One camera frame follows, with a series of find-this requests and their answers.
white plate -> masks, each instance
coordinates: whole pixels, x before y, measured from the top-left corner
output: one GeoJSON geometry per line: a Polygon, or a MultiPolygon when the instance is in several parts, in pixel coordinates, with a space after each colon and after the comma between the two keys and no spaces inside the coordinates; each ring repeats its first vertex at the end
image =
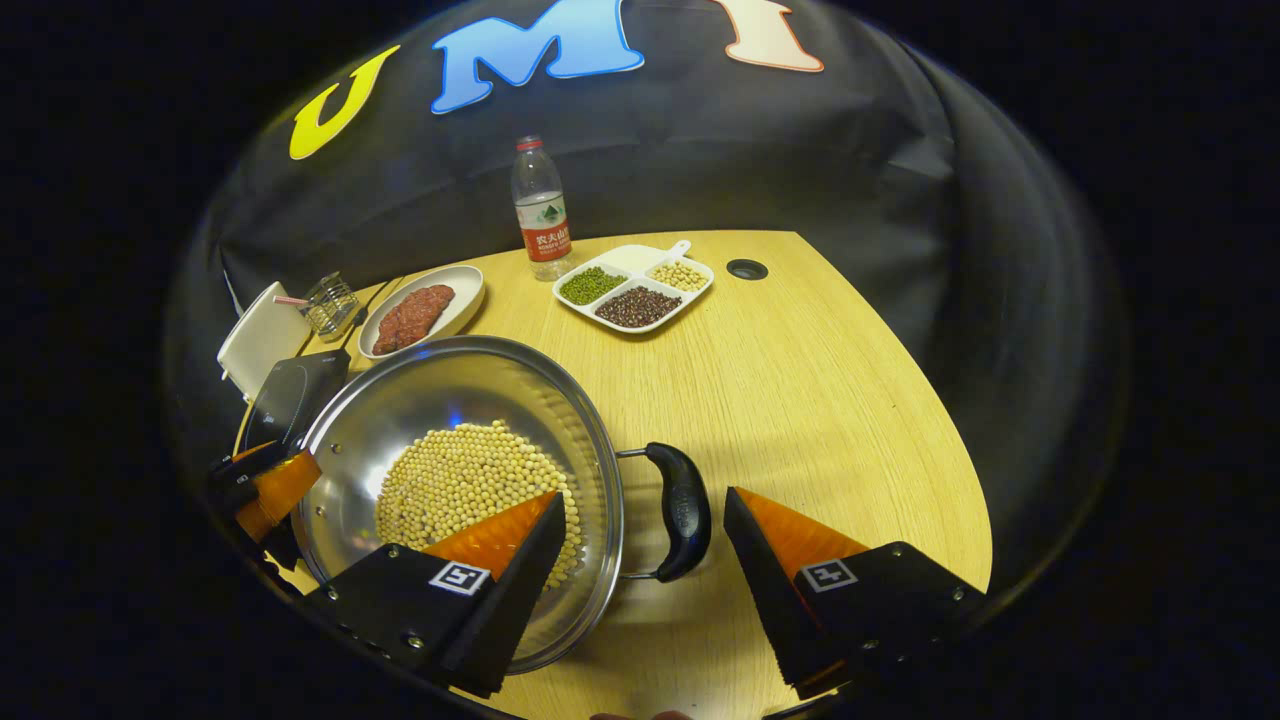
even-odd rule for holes
{"type": "Polygon", "coordinates": [[[563,302],[564,306],[572,307],[573,310],[577,310],[579,313],[586,315],[588,318],[595,320],[596,323],[613,328],[620,333],[631,333],[631,334],[646,333],[649,331],[662,327],[663,323],[681,314],[686,307],[692,305],[692,302],[698,300],[704,292],[707,292],[707,288],[709,288],[713,282],[716,282],[716,273],[710,268],[703,265],[696,260],[690,260],[689,258],[685,258],[685,252],[689,252],[689,249],[691,246],[692,245],[687,240],[681,240],[676,245],[671,246],[671,250],[659,250],[657,247],[649,247],[646,245],[622,245],[614,247],[608,252],[602,252],[594,259],[582,263],[580,266],[575,268],[572,272],[567,273],[564,277],[556,281],[556,284],[552,286],[552,295],[556,296],[556,300],[563,302]],[[663,284],[649,277],[649,273],[653,272],[659,265],[666,265],[668,263],[676,263],[676,261],[684,263],[685,265],[689,265],[695,270],[698,270],[699,273],[707,275],[707,282],[703,283],[703,287],[698,288],[694,292],[685,292],[681,290],[676,290],[669,284],[663,284]],[[611,275],[623,275],[627,279],[618,287],[611,290],[609,292],[605,292],[604,295],[596,297],[595,300],[588,302],[586,305],[575,305],[573,302],[570,302],[568,300],[561,296],[559,288],[566,282],[568,282],[570,278],[581,273],[582,270],[586,270],[588,268],[600,268],[602,270],[604,270],[611,275]],[[678,297],[684,302],[681,302],[671,313],[667,313],[666,315],[659,318],[657,322],[650,323],[648,325],[641,325],[639,328],[623,328],[622,325],[614,324],[595,314],[595,310],[600,305],[608,302],[609,300],[635,287],[646,287],[649,290],[662,292],[663,295],[667,295],[669,297],[678,297]]]}
{"type": "Polygon", "coordinates": [[[376,310],[369,314],[369,319],[365,320],[365,325],[360,331],[360,354],[374,363],[381,363],[388,357],[393,357],[397,352],[404,352],[410,347],[422,345],[429,340],[458,334],[458,331],[480,309],[481,300],[484,300],[484,273],[480,272],[480,268],[453,265],[452,268],[431,270],[393,292],[390,297],[383,300],[376,310]],[[453,300],[444,309],[444,313],[440,313],[440,316],[435,319],[435,324],[428,331],[426,337],[385,355],[374,355],[374,345],[378,342],[378,325],[381,324],[383,318],[392,311],[392,307],[396,307],[402,300],[408,297],[408,293],[424,287],[431,287],[433,284],[452,287],[453,300]]]}

pot handle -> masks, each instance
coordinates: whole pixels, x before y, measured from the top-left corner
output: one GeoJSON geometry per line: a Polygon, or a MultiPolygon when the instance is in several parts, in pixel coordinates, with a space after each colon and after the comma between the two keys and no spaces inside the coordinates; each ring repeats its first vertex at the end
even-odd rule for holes
{"type": "Polygon", "coordinates": [[[662,521],[667,525],[671,550],[652,573],[622,575],[627,580],[654,579],[669,583],[692,570],[707,555],[712,542],[712,506],[698,466],[682,451],[650,442],[640,450],[625,450],[618,457],[644,455],[662,471],[662,521]]]}

white divided plate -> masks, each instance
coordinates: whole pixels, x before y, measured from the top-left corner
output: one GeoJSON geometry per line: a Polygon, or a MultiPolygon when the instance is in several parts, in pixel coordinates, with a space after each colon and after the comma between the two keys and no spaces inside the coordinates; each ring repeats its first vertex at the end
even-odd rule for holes
{"type": "Polygon", "coordinates": [[[554,295],[556,299],[563,302],[567,307],[577,310],[579,313],[586,315],[588,318],[595,320],[596,323],[600,323],[602,325],[608,325],[621,333],[631,333],[631,334],[646,333],[649,331],[662,327],[663,323],[682,313],[685,307],[689,307],[695,300],[698,300],[698,297],[700,297],[704,292],[707,292],[707,288],[709,288],[713,282],[716,282],[716,273],[712,272],[710,268],[703,265],[696,260],[690,260],[689,258],[685,258],[685,252],[689,252],[690,247],[691,243],[687,240],[681,240],[676,245],[671,246],[671,250],[659,250],[657,247],[649,247],[646,245],[622,245],[614,247],[608,252],[602,252],[600,255],[593,258],[591,260],[582,263],[580,266],[575,268],[571,273],[556,281],[556,284],[552,286],[552,295],[554,295]],[[699,273],[707,275],[707,282],[703,283],[703,287],[698,288],[695,292],[685,292],[681,290],[676,290],[669,284],[663,284],[649,277],[649,273],[653,272],[659,265],[666,265],[668,263],[676,263],[676,261],[684,263],[685,265],[689,265],[692,269],[698,270],[699,273]],[[611,290],[609,292],[605,292],[604,295],[602,295],[600,297],[595,299],[591,302],[588,302],[586,305],[575,305],[573,302],[570,302],[563,296],[561,296],[559,288],[571,278],[573,278],[573,275],[589,268],[600,268],[602,270],[604,270],[611,275],[623,275],[627,279],[618,287],[611,290]],[[639,328],[623,328],[622,325],[617,325],[595,314],[595,310],[600,305],[604,305],[609,300],[635,287],[644,287],[648,290],[653,290],[668,297],[678,297],[684,302],[681,302],[671,313],[667,313],[666,315],[659,318],[657,322],[650,323],[648,325],[641,325],[639,328]]]}

hole in table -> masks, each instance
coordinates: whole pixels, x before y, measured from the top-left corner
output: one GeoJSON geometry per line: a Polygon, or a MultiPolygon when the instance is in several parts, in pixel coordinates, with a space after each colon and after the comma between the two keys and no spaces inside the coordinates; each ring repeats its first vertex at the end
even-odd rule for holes
{"type": "Polygon", "coordinates": [[[769,269],[763,264],[745,258],[730,260],[726,268],[728,268],[730,274],[744,281],[758,281],[769,274],[769,269]]]}

blue letter m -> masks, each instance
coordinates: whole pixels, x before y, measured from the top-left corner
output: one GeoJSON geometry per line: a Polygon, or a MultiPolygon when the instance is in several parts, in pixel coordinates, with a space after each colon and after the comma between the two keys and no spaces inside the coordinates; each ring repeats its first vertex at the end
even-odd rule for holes
{"type": "Polygon", "coordinates": [[[442,115],[489,95],[493,83],[480,79],[476,63],[516,87],[525,85],[556,40],[559,55],[547,67],[552,77],[617,73],[644,64],[644,55],[627,47],[622,33],[622,0],[559,0],[529,29],[485,18],[435,41],[431,47],[444,50],[444,88],[431,111],[442,115]]]}

